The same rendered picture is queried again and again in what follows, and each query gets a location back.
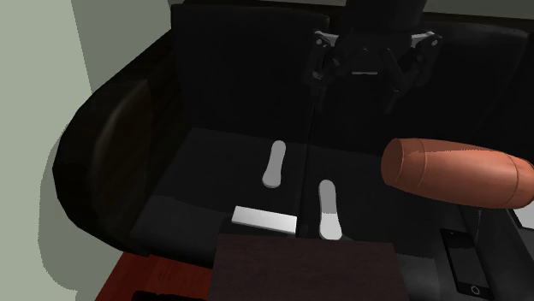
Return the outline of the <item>black phone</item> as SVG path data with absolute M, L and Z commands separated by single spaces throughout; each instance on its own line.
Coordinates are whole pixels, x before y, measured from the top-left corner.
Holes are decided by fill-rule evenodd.
M 494 294 L 472 236 L 445 228 L 440 230 L 440 234 L 457 291 L 468 296 L 493 300 Z

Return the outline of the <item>white flat box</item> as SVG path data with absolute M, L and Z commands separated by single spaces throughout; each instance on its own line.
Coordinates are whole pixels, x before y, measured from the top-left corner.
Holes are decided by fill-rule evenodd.
M 295 234 L 297 217 L 282 213 L 236 206 L 231 221 L 234 224 L 261 228 L 279 233 Z

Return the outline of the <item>white slim remote control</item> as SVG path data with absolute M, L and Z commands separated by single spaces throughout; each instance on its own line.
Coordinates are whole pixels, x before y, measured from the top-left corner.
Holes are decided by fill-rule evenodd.
M 286 144 L 275 141 L 270 149 L 270 156 L 265 168 L 262 182 L 267 188 L 277 188 L 282 183 L 282 165 L 286 153 Z
M 331 180 L 322 180 L 318 187 L 320 203 L 319 234 L 322 239 L 339 240 L 343 233 L 336 205 L 335 184 Z

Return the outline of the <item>white flat object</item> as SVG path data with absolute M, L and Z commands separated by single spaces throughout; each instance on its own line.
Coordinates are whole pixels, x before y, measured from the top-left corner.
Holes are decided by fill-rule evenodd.
M 534 230 L 534 203 L 512 210 L 519 227 Z

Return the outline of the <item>dark robot stand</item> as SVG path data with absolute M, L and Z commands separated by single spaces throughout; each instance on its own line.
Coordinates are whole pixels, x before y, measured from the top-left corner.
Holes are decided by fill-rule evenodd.
M 388 243 L 222 234 L 207 301 L 410 301 Z

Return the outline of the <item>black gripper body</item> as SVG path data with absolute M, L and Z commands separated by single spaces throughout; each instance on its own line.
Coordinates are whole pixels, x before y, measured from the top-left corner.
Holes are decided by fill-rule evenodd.
M 412 30 L 427 0 L 346 0 L 333 49 L 333 75 L 402 78 L 398 60 L 412 48 Z

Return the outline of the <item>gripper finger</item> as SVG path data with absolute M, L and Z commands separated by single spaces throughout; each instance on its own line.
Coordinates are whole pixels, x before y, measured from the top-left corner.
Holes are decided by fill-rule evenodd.
M 424 86 L 442 47 L 442 36 L 432 31 L 411 36 L 411 46 L 399 58 L 390 49 L 381 51 L 384 90 L 381 109 L 384 114 L 393 111 L 396 103 L 413 87 Z
M 303 74 L 303 83 L 310 87 L 315 109 L 323 108 L 327 87 L 334 80 L 335 64 L 329 61 L 329 54 L 335 48 L 338 36 L 315 31 L 308 61 Z

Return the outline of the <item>black sofa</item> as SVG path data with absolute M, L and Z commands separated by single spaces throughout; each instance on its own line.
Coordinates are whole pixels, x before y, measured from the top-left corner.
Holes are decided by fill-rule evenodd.
M 313 33 L 339 38 L 345 6 L 172 5 L 161 48 L 98 88 L 60 138 L 52 172 L 67 217 L 121 251 L 212 272 L 222 234 L 327 240 L 318 187 L 331 180 L 339 240 L 391 244 L 410 301 L 534 301 L 534 252 L 516 209 L 421 197 L 381 173 L 392 139 L 476 145 L 534 165 L 534 32 L 420 17 L 412 35 L 442 36 L 424 86 L 384 114 L 381 74 L 352 72 L 334 76 L 315 109 L 303 83 Z M 282 183 L 267 188 L 277 140 Z M 234 224 L 236 206 L 294 215 L 296 233 Z M 472 236 L 493 300 L 457 291 L 442 228 Z

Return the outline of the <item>brown cylinder cushion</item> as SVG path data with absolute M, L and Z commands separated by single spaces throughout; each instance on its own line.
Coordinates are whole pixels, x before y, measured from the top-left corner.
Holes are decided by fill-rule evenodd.
M 533 164 L 476 145 L 392 139 L 381 173 L 388 186 L 452 204 L 520 209 L 534 201 Z

